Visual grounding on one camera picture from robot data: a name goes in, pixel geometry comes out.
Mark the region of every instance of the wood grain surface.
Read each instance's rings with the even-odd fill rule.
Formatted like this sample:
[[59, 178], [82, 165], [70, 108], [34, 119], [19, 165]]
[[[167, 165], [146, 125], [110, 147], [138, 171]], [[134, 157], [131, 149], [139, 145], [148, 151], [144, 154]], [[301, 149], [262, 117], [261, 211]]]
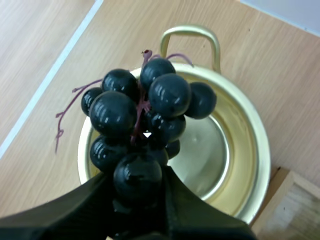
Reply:
[[94, 0], [0, 0], [0, 143]]
[[[177, 24], [200, 24], [216, 33], [222, 74], [255, 104], [269, 136], [272, 162], [320, 186], [319, 38], [232, 0], [108, 0], [0, 160], [0, 216], [45, 203], [80, 184], [77, 147], [85, 119], [80, 101], [63, 119], [64, 136], [57, 154], [55, 114], [71, 101], [74, 87], [102, 78], [113, 68], [140, 67], [142, 50], [158, 52], [163, 32]], [[70, 32], [57, 30], [52, 36], [70, 36], [76, 27]], [[58, 48], [46, 43], [44, 50], [45, 46], [59, 53], [63, 44]], [[202, 38], [173, 37], [169, 52], [183, 52], [197, 65], [211, 65], [210, 45]], [[9, 76], [8, 68], [0, 63], [4, 69], [1, 74]], [[30, 66], [42, 67], [41, 62]], [[3, 84], [8, 81], [3, 77], [1, 80]], [[29, 93], [21, 96], [24, 103], [35, 88], [24, 89]], [[17, 98], [9, 94], [5, 99], [17, 103]], [[3, 115], [1, 122], [6, 121], [15, 122]]]

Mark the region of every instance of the grape stem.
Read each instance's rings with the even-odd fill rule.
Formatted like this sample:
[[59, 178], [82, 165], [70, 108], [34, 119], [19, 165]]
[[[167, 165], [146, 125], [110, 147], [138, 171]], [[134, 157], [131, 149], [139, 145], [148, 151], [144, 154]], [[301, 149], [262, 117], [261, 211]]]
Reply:
[[94, 84], [97, 84], [97, 83], [100, 83], [102, 82], [102, 79], [99, 79], [99, 80], [95, 80], [87, 85], [84, 85], [84, 86], [80, 86], [80, 87], [76, 87], [72, 90], [73, 93], [79, 91], [75, 96], [74, 98], [72, 99], [72, 101], [69, 103], [69, 105], [66, 107], [66, 109], [62, 112], [59, 112], [55, 115], [56, 118], [60, 118], [59, 119], [59, 122], [58, 122], [58, 132], [55, 136], [55, 139], [56, 139], [56, 143], [55, 143], [55, 153], [57, 153], [58, 151], [58, 145], [59, 145], [59, 138], [62, 137], [62, 135], [64, 134], [64, 130], [61, 129], [61, 122], [62, 122], [62, 119], [64, 118], [65, 114], [67, 113], [67, 111], [69, 110], [69, 108], [72, 106], [72, 104], [74, 104], [74, 102], [76, 101], [76, 99], [84, 92], [84, 90], [86, 90], [88, 87], [90, 87], [91, 85], [94, 85]]

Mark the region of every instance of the grape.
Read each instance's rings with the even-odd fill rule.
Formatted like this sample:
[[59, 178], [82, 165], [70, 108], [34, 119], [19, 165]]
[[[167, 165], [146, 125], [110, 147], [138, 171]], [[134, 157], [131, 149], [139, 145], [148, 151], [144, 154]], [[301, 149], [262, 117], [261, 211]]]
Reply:
[[164, 74], [175, 74], [176, 70], [171, 62], [165, 58], [155, 58], [150, 60], [141, 70], [140, 82], [146, 92], [153, 81]]
[[125, 201], [144, 205], [154, 201], [162, 182], [160, 165], [151, 155], [131, 153], [115, 168], [113, 183]]
[[160, 166], [167, 165], [169, 157], [162, 143], [151, 136], [148, 138], [148, 145], [145, 149], [146, 153], [151, 155]]
[[164, 144], [154, 137], [138, 139], [130, 150], [131, 153], [144, 153], [152, 156], [160, 166], [166, 166], [169, 160]]
[[217, 96], [212, 88], [203, 82], [190, 84], [192, 91], [191, 103], [185, 115], [194, 119], [208, 117], [217, 104]]
[[186, 129], [186, 119], [183, 115], [165, 118], [152, 110], [146, 117], [149, 131], [164, 145], [177, 140]]
[[125, 139], [98, 136], [91, 145], [90, 158], [101, 172], [113, 173], [118, 162], [127, 154], [128, 144]]
[[169, 159], [174, 158], [180, 152], [180, 141], [175, 140], [173, 142], [168, 143], [165, 146], [165, 151], [168, 154]]
[[116, 91], [127, 95], [134, 102], [138, 102], [140, 91], [136, 78], [125, 69], [111, 70], [101, 84], [103, 91]]
[[89, 117], [92, 126], [102, 135], [120, 138], [130, 135], [137, 121], [136, 104], [117, 91], [106, 91], [92, 103]]
[[150, 86], [149, 101], [153, 110], [163, 117], [183, 115], [190, 104], [190, 85], [181, 76], [169, 73], [158, 77]]
[[89, 115], [89, 109], [96, 97], [103, 93], [100, 87], [93, 87], [86, 91], [81, 99], [81, 108], [85, 115]]

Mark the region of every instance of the metal pot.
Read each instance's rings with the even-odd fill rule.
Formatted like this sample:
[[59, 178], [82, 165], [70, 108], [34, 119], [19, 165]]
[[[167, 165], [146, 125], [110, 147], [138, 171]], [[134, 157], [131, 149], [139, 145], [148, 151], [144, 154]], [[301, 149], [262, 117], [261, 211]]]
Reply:
[[[217, 95], [214, 112], [202, 120], [186, 119], [180, 139], [181, 151], [169, 161], [182, 182], [213, 207], [250, 223], [265, 197], [271, 169], [268, 137], [250, 100], [220, 72], [220, 45], [216, 35], [197, 25], [167, 30], [160, 52], [167, 55], [171, 35], [202, 36], [212, 48], [212, 68], [173, 63], [188, 82], [205, 82]], [[141, 68], [131, 73], [138, 79]], [[90, 146], [99, 134], [87, 117], [78, 146], [81, 184], [96, 175], [89, 157]]]

